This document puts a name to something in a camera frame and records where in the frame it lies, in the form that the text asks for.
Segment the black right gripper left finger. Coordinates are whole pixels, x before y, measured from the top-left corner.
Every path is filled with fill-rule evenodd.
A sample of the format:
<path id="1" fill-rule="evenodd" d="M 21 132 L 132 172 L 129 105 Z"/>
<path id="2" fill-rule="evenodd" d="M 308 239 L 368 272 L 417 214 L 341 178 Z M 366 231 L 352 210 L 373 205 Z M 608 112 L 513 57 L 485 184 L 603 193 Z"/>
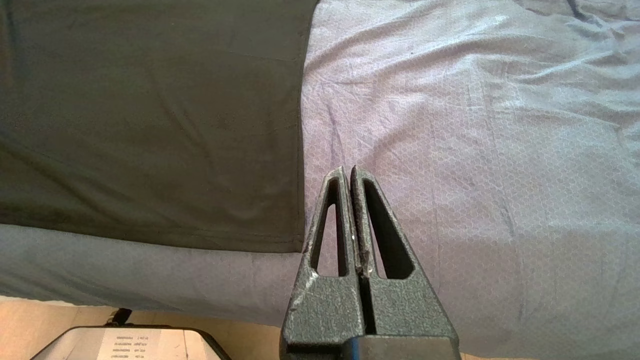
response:
<path id="1" fill-rule="evenodd" d="M 338 276 L 318 272 L 329 207 L 334 207 Z M 362 334 L 350 185 L 342 166 L 329 171 L 318 194 L 279 337 L 282 360 L 340 360 L 343 344 Z"/>

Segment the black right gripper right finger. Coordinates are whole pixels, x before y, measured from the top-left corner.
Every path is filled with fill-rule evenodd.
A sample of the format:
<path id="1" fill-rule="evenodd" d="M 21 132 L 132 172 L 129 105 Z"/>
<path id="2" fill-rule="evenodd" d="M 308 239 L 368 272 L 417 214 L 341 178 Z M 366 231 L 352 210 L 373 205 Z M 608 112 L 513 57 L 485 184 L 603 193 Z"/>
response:
<path id="1" fill-rule="evenodd" d="M 380 183 L 359 166 L 351 171 L 351 201 L 366 332 L 457 337 Z"/>

